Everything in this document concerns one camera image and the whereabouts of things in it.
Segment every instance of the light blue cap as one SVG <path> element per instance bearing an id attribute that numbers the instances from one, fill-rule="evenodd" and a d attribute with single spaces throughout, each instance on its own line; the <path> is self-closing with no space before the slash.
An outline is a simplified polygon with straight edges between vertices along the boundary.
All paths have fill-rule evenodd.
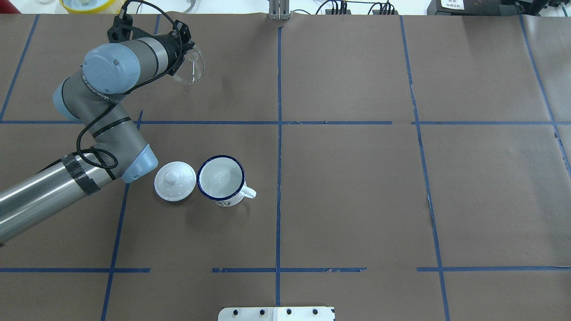
<path id="1" fill-rule="evenodd" d="M 66 80 L 63 81 L 55 90 L 54 95 L 52 96 L 52 100 L 54 101 L 55 109 L 57 109 L 59 113 L 62 114 L 65 118 L 71 120 L 72 122 L 80 122 L 78 118 L 70 113 L 66 107 L 66 104 L 63 102 L 63 84 L 66 83 Z"/>
<path id="2" fill-rule="evenodd" d="M 127 168 L 121 179 L 125 183 L 132 183 L 139 177 L 146 175 L 153 169 L 155 169 L 159 164 L 158 159 L 151 150 L 151 146 L 147 144 L 143 151 L 135 158 L 133 163 Z"/>
<path id="3" fill-rule="evenodd" d="M 141 74 L 139 58 L 119 43 L 106 43 L 89 51 L 82 69 L 93 88 L 104 94 L 124 93 L 137 84 Z"/>

